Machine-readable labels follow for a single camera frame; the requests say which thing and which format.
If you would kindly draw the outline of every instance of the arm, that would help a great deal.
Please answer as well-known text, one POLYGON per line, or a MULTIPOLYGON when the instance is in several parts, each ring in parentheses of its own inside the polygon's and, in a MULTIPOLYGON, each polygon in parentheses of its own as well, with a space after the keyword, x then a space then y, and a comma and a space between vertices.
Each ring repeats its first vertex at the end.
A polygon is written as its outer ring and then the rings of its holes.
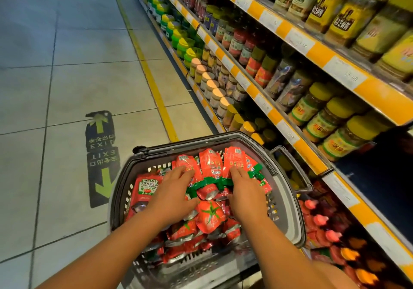
POLYGON ((231 168, 231 175, 231 209, 257 256, 266 288, 334 288, 267 216, 265 194, 258 181, 242 168, 231 168))
POLYGON ((185 166, 168 173, 147 208, 137 213, 84 255, 37 289, 115 289, 132 261, 169 224, 180 221, 199 203, 185 200, 193 172, 185 166))

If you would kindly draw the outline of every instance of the green arrow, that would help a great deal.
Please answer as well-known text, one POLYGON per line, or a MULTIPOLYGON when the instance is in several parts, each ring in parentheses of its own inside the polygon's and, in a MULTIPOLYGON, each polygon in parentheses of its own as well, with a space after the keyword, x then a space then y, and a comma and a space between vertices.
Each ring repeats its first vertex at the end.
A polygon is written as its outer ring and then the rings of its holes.
POLYGON ((107 117, 102 114, 96 114, 93 117, 93 121, 89 125, 93 126, 93 124, 96 123, 96 132, 98 134, 102 134, 103 133, 103 122, 108 122, 107 117))
POLYGON ((109 198, 114 183, 110 181, 109 167, 102 169, 102 182, 103 186, 95 183, 95 190, 97 193, 105 196, 106 198, 109 198))

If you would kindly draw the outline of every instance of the hand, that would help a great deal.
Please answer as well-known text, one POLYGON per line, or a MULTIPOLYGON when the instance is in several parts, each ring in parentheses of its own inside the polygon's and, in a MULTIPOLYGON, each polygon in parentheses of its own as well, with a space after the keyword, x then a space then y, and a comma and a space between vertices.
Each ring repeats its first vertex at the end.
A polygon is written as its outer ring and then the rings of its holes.
POLYGON ((160 221, 161 229, 179 222, 199 203, 198 198, 185 199, 186 188, 194 176, 194 171, 184 172, 185 166, 174 168, 163 177, 162 183, 149 201, 145 211, 152 212, 160 221))
POLYGON ((232 167, 230 171, 234 189, 228 198, 235 218, 242 225, 266 219, 268 217, 266 197, 259 181, 251 179, 243 168, 232 167))

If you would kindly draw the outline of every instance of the aisle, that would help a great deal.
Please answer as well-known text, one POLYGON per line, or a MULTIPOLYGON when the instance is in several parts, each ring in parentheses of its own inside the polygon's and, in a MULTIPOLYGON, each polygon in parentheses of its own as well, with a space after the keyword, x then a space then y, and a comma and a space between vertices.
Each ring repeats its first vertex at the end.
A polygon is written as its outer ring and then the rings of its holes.
POLYGON ((116 0, 0 0, 2 288, 36 287, 106 235, 134 146, 214 132, 137 0, 120 2, 150 71, 116 0))

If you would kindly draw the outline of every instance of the supermarket shelf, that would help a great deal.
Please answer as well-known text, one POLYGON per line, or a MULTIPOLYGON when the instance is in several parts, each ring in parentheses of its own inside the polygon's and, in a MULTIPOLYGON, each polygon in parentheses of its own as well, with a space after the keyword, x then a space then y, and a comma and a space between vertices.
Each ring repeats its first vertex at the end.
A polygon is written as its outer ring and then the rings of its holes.
POLYGON ((199 87, 196 85, 196 83, 194 82, 194 80, 192 79, 192 77, 189 75, 185 65, 183 64, 183 62, 181 61, 181 59, 178 57, 178 55, 176 54, 176 51, 173 49, 171 43, 168 41, 168 39, 166 38, 165 34, 163 33, 163 31, 161 30, 161 28, 158 26, 158 24, 156 23, 156 21, 153 19, 152 15, 150 15, 147 11, 147 6, 144 2, 144 0, 138 0, 139 3, 142 5, 142 7, 144 8, 144 10, 146 11, 149 19, 151 20, 153 26, 155 27, 156 31, 158 32, 159 36, 161 37, 163 43, 166 45, 166 47, 168 48, 168 51, 171 53, 173 60, 175 61, 175 63, 178 65, 180 71, 182 72, 183 76, 186 78, 186 80, 188 81, 189 85, 191 86, 192 90, 194 91, 194 93, 196 94, 198 100, 201 102, 202 106, 205 109, 205 112, 208 114, 209 118, 212 120, 212 122, 214 123, 216 129, 218 130, 219 133, 221 132, 226 132, 225 127, 222 125, 221 121, 219 120, 219 117, 215 114, 214 109, 209 105, 208 100, 205 98, 204 94, 202 93, 202 91, 199 89, 199 87))
POLYGON ((272 10, 273 3, 268 0, 230 1, 396 125, 413 120, 413 100, 401 92, 400 84, 387 83, 374 75, 369 62, 349 54, 346 48, 336 50, 326 45, 322 34, 307 32, 302 21, 286 19, 282 12, 272 10))
POLYGON ((291 143, 310 168, 317 175, 328 171, 330 169, 328 160, 319 153, 311 142, 304 140, 301 130, 293 128, 295 125, 290 122, 287 115, 277 108, 274 100, 245 72, 245 69, 225 50, 221 43, 217 42, 215 37, 199 23, 196 16, 179 0, 170 0, 170 2, 191 22, 194 28, 198 28, 197 33, 204 40, 205 44, 209 46, 222 64, 237 79, 238 83, 254 99, 255 103, 280 130, 282 135, 291 143))
MULTIPOLYGON (((329 173, 323 177, 323 180, 360 224, 363 225, 370 236, 381 246, 390 259, 413 281, 413 245, 370 202, 359 188, 341 172, 334 171, 329 173)), ((397 205, 399 202, 396 200, 396 198, 393 198, 393 203, 389 203, 389 199, 386 198, 384 204, 378 205, 383 207, 386 206, 386 203, 397 205)), ((405 224, 409 225, 411 217, 401 216, 407 220, 405 224)))

